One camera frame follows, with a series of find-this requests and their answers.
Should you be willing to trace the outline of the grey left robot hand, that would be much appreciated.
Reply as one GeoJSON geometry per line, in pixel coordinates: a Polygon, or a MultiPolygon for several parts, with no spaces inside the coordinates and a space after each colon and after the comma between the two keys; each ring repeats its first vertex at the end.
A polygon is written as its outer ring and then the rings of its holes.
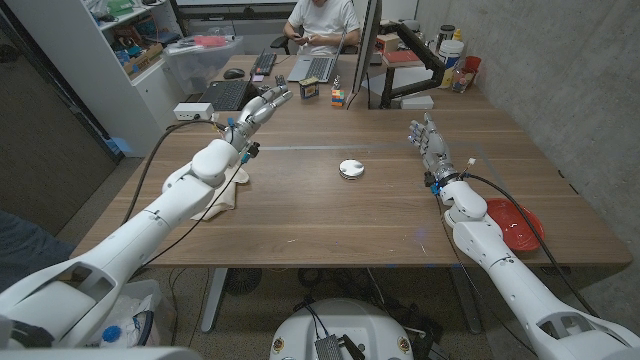
{"type": "Polygon", "coordinates": [[[276,109],[293,97],[286,85],[275,86],[251,99],[242,109],[237,121],[225,130],[224,139],[238,152],[249,143],[250,138],[265,124],[276,109]]]}

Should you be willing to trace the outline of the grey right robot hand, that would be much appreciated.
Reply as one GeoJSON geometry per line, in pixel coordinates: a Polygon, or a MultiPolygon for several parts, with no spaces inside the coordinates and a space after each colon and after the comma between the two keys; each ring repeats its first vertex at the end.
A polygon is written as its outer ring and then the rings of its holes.
{"type": "Polygon", "coordinates": [[[423,165],[433,177],[433,183],[445,186],[453,182],[459,173],[454,169],[449,147],[438,132],[431,115],[425,112],[422,122],[412,120],[409,130],[408,140],[418,148],[423,165]]]}

